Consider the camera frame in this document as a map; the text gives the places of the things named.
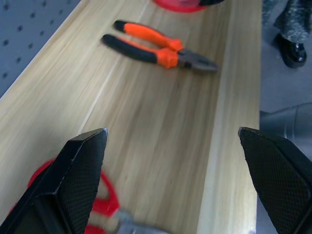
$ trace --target pliers head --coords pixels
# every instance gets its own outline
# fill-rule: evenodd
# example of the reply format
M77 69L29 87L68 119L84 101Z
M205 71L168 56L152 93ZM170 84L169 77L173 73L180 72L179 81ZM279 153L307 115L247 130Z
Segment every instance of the pliers head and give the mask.
M188 49L178 52L178 64L182 67L193 68L200 71L217 71L218 66L208 58L194 53Z

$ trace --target gray pegboard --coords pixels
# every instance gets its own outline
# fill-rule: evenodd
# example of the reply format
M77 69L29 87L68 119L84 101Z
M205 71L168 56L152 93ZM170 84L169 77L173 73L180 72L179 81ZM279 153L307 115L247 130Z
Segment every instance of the gray pegboard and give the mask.
M1 1L0 97L80 0Z

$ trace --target shoe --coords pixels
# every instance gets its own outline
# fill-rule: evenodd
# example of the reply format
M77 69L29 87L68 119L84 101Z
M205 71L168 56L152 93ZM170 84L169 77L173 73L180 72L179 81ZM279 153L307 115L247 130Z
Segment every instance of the shoe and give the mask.
M302 43L293 43L283 38L281 34L276 36L276 42L286 66L298 68L306 63L307 52Z

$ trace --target pliers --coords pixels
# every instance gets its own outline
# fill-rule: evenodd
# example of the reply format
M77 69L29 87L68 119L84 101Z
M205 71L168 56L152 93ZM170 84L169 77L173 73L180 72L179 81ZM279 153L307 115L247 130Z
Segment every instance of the pliers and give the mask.
M185 49L181 40L169 38L146 25L117 20L114 23L114 28L161 47L161 49L151 49L110 34L105 34L102 37L105 45L133 59L157 63L166 68L179 65L202 71L216 71L218 69L218 66L206 57Z
M96 198L93 203L92 211L107 218L115 217L119 219L118 230L114 234L169 234L158 228L134 222L132 215L120 208L114 187L103 171L101 172L101 180L107 187L109 197L107 199ZM84 234L108 233L102 228L88 225Z

